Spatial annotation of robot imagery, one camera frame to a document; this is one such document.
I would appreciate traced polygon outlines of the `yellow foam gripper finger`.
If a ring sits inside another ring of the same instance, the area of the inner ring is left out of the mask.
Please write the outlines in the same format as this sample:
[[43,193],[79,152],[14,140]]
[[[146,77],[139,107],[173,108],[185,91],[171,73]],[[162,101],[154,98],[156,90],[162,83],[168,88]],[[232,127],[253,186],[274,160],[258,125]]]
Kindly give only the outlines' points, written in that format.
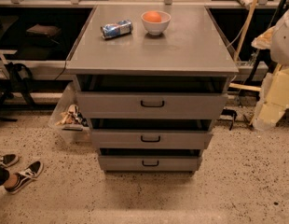
[[252,46],[256,49],[270,49],[273,32],[274,26],[268,28],[266,32],[259,35],[253,40]]
[[255,129],[265,131],[275,127],[289,108],[289,67],[275,75],[268,73],[259,95],[252,124]]

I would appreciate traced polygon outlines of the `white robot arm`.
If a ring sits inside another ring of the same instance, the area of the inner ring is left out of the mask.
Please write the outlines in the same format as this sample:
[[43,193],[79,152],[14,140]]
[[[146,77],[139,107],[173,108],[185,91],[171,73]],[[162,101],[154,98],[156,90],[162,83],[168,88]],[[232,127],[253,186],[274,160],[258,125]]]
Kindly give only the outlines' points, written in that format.
[[252,124],[265,131],[275,127],[289,108],[289,8],[273,28],[254,39],[252,46],[269,49],[271,60],[282,66],[277,73],[266,74],[255,106]]

